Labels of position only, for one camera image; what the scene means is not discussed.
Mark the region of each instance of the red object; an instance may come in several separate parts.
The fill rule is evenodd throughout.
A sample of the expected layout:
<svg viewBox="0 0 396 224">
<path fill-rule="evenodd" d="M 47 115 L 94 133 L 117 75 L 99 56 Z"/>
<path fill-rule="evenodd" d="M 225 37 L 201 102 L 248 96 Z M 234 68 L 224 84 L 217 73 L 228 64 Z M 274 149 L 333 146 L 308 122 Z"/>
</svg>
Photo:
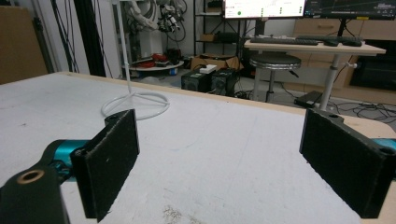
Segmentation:
<svg viewBox="0 0 396 224">
<path fill-rule="evenodd" d="M 152 58 L 155 62 L 165 62 L 165 61 L 168 61 L 168 58 L 166 58 L 166 56 L 163 55 L 163 54 L 154 53 L 154 54 L 151 55 L 151 58 Z"/>
<path fill-rule="evenodd" d="M 137 66 L 138 67 L 150 68 L 150 67 L 154 67 L 155 66 L 155 62 L 153 62 L 153 61 L 143 62 L 143 63 L 139 63 Z"/>
</svg>

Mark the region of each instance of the keyboard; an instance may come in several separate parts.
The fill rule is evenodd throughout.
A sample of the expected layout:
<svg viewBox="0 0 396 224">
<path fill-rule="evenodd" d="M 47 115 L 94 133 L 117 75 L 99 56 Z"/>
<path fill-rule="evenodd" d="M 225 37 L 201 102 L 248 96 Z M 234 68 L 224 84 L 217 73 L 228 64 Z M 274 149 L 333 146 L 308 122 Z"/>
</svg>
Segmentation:
<svg viewBox="0 0 396 224">
<path fill-rule="evenodd" d="M 338 41 L 343 42 L 361 42 L 363 38 L 359 36 L 334 36 L 334 35 L 299 35 L 296 39 L 317 40 L 317 41 Z"/>
<path fill-rule="evenodd" d="M 318 44 L 316 40 L 308 39 L 282 39 L 272 37 L 252 37 L 250 43 L 261 43 L 261 44 L 284 44 L 284 45 L 311 45 L 315 46 Z"/>
</svg>

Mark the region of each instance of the stool leg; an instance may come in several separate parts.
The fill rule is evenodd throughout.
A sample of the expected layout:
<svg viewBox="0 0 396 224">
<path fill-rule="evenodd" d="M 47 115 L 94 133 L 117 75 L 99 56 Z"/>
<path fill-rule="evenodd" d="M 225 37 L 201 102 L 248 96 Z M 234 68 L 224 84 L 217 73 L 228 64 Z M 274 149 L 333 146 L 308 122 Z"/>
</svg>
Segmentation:
<svg viewBox="0 0 396 224">
<path fill-rule="evenodd" d="M 253 86 L 253 100 L 258 101 L 259 100 L 259 83 L 260 83 L 260 73 L 261 69 L 256 68 L 256 75 L 254 76 L 254 86 Z"/>
<path fill-rule="evenodd" d="M 274 81 L 275 81 L 275 71 L 271 70 L 270 76 L 270 86 L 268 87 L 267 95 L 265 98 L 266 103 L 271 103 L 274 98 Z"/>
</svg>

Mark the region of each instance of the black foam pad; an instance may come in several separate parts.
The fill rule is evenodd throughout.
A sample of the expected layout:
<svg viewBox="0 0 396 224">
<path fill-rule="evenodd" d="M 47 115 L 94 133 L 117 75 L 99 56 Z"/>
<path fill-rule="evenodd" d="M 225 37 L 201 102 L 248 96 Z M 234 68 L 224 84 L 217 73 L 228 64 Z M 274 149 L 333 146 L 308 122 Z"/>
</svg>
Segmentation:
<svg viewBox="0 0 396 224">
<path fill-rule="evenodd" d="M 378 217 L 396 169 L 396 152 L 356 132 L 337 115 L 308 109 L 300 152 L 361 217 Z"/>
<path fill-rule="evenodd" d="M 85 216 L 98 222 L 114 203 L 139 154 L 134 110 L 110 116 L 106 123 L 70 155 Z"/>
</svg>

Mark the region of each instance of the white desk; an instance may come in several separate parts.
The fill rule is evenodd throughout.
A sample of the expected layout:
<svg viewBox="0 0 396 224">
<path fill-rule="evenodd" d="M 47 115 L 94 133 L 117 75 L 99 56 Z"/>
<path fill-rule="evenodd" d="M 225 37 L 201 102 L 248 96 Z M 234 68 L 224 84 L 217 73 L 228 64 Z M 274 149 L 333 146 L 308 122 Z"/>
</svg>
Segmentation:
<svg viewBox="0 0 396 224">
<path fill-rule="evenodd" d="M 332 84 L 334 83 L 334 79 L 338 71 L 340 56 L 342 54 L 375 56 L 376 54 L 383 54 L 386 52 L 384 49 L 379 49 L 365 44 L 363 44 L 361 47 L 349 47 L 349 46 L 344 46 L 342 44 L 339 44 L 338 47 L 329 47 L 329 46 L 324 46 L 322 43 L 319 43 L 317 46 L 279 45 L 279 44 L 250 43 L 250 40 L 248 40 L 245 43 L 245 48 L 252 50 L 258 49 L 258 50 L 283 51 L 283 52 L 300 51 L 300 52 L 309 52 L 309 53 L 333 54 L 334 56 L 332 58 L 332 65 L 329 68 L 325 81 L 325 89 L 320 101 L 321 110 L 326 110 L 326 106 L 329 101 L 330 94 L 332 92 Z"/>
<path fill-rule="evenodd" d="M 101 223 L 360 223 L 299 153 L 304 110 L 134 83 L 171 107 L 137 122 L 140 155 Z M 0 185 L 36 163 L 56 139 L 91 139 L 100 107 L 124 81 L 48 75 L 0 86 Z M 346 117 L 369 137 L 396 137 L 383 123 Z M 62 191 L 72 223 L 83 214 L 76 183 Z M 380 219 L 395 223 L 392 183 Z"/>
</svg>

